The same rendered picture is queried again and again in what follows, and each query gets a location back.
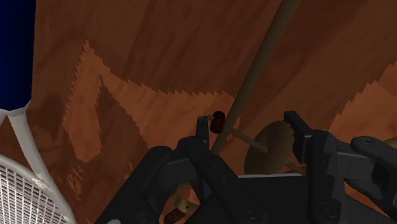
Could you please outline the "brown disc on thin stick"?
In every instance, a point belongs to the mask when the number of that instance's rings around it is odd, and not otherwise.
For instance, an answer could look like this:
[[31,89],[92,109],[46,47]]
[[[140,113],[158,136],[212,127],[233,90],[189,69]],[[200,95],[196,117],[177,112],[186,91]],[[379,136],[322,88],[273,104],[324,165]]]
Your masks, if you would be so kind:
[[265,126],[255,138],[233,128],[231,135],[249,145],[244,160],[244,174],[276,174],[287,167],[290,173],[306,175],[306,168],[291,162],[293,153],[293,129],[285,121],[279,120]]

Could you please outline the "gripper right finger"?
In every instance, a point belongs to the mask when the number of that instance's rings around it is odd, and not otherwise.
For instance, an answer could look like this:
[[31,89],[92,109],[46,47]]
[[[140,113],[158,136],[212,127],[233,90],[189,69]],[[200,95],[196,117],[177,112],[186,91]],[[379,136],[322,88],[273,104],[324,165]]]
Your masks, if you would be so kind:
[[307,166],[309,224],[350,224],[346,185],[397,221],[397,149],[370,136],[344,143],[311,129],[295,111],[285,112],[284,121],[293,129],[295,157]]

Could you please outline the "long wooden stick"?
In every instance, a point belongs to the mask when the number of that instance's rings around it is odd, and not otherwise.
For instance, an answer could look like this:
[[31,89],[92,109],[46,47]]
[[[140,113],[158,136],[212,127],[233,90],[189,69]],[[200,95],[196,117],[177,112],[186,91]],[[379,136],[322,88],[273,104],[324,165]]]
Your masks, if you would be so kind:
[[223,131],[216,138],[211,151],[218,154],[222,149],[227,137],[232,133],[242,109],[245,106],[248,97],[251,95],[256,82],[262,74],[267,62],[270,60],[279,39],[284,30],[287,28],[301,0],[282,0],[273,20],[270,23],[268,31],[261,42],[261,45],[254,57],[254,60],[242,82],[242,85],[235,97],[235,100],[227,114]]

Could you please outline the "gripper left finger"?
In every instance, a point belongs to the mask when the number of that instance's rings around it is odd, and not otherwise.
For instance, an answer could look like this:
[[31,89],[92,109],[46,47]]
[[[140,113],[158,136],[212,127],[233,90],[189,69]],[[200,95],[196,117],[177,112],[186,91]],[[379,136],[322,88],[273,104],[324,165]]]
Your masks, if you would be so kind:
[[201,205],[186,224],[240,224],[239,178],[209,149],[206,116],[197,119],[194,136],[151,148],[106,206],[95,224],[159,224],[166,202],[189,182]]

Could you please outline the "tan stick dark red end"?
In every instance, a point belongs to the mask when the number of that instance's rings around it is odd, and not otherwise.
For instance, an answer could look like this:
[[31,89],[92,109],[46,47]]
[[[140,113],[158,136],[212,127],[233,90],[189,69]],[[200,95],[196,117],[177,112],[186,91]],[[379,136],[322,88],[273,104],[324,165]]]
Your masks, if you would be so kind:
[[177,224],[189,218],[199,207],[200,202],[189,182],[180,184],[170,197],[174,209],[163,217],[163,224]]

